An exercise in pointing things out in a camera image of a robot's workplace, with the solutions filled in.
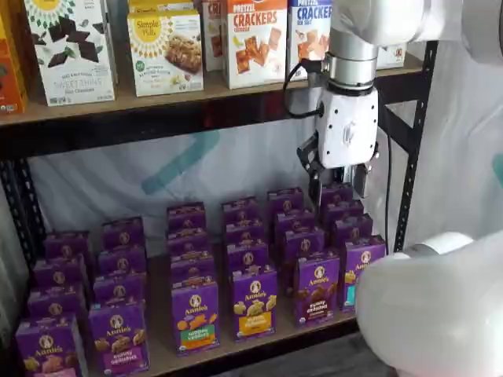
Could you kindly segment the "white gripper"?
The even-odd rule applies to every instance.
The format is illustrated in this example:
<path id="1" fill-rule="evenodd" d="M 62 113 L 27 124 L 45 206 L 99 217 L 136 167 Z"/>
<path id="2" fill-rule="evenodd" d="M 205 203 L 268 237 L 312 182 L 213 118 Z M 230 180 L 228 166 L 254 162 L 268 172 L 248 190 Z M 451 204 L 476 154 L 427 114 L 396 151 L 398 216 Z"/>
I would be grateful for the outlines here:
<path id="1" fill-rule="evenodd" d="M 354 166 L 354 191 L 359 197 L 366 198 L 366 182 L 373 169 L 372 163 L 380 157 L 379 144 L 376 143 L 377 89 L 337 93 L 322 88 L 318 105 L 323 108 L 323 115 L 316 118 L 317 133 L 296 149 L 309 177 L 308 196 L 317 214 L 321 208 L 321 175 L 325 169 Z"/>

